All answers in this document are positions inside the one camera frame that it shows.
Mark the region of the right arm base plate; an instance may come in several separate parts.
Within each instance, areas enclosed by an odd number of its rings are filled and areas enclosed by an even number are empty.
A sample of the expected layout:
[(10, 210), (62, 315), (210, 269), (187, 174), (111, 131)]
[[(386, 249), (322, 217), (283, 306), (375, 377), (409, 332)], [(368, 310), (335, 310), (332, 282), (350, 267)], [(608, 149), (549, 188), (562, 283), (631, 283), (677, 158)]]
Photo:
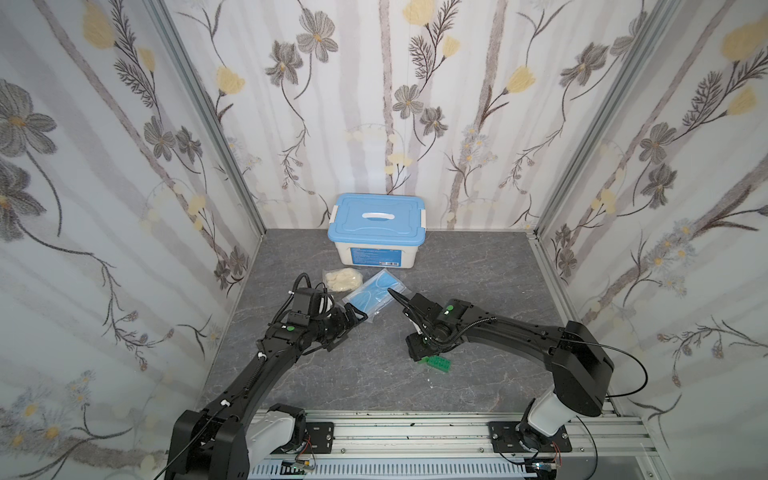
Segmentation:
[(519, 421), (491, 421), (488, 435), (495, 453), (554, 454), (570, 453), (573, 448), (565, 426), (551, 437), (545, 437), (530, 427), (520, 427)]

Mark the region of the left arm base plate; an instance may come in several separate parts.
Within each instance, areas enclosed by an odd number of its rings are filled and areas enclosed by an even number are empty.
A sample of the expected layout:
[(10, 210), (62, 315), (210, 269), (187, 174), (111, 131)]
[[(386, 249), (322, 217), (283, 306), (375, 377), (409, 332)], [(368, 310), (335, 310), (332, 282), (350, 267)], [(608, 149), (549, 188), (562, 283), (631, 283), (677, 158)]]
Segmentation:
[(334, 440), (333, 422), (300, 423), (295, 427), (291, 440), (283, 450), (290, 454), (304, 452), (325, 455), (332, 452)]

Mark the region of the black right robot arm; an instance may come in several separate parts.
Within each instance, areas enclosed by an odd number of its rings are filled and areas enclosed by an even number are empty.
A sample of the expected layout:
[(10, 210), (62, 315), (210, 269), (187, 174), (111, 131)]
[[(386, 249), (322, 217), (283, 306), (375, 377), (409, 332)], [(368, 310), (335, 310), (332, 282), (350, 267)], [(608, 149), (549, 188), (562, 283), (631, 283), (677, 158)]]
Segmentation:
[(441, 306), (421, 294), (389, 295), (403, 307), (416, 332), (406, 338), (412, 360), (479, 343), (538, 363), (551, 373), (553, 386), (533, 399), (515, 427), (514, 437), (529, 452), (561, 437), (577, 416), (598, 417), (607, 398), (614, 364), (587, 327), (535, 325), (493, 314), (471, 302), (453, 299)]

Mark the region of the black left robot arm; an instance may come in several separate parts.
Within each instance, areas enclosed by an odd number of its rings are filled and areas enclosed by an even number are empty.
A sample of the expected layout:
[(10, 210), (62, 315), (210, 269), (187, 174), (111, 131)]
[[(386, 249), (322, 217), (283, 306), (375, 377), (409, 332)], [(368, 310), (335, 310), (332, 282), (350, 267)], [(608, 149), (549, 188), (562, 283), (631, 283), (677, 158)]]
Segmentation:
[(252, 420), (277, 381), (307, 352), (331, 351), (368, 315), (335, 301), (321, 285), (300, 274), (288, 298), (257, 341), (244, 370), (204, 408), (176, 420), (166, 466), (158, 479), (246, 479), (251, 466), (278, 449), (304, 443), (301, 408), (276, 404), (257, 424)]

